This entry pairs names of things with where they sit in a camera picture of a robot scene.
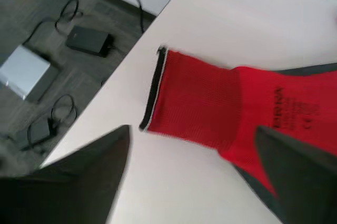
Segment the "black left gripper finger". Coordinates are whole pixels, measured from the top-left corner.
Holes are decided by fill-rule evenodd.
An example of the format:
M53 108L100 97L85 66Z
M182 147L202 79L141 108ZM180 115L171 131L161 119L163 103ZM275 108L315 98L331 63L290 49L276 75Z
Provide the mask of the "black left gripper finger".
M123 125L42 169L1 178L1 223L106 223L130 140Z
M336 156L260 126L256 147L288 223L336 223Z

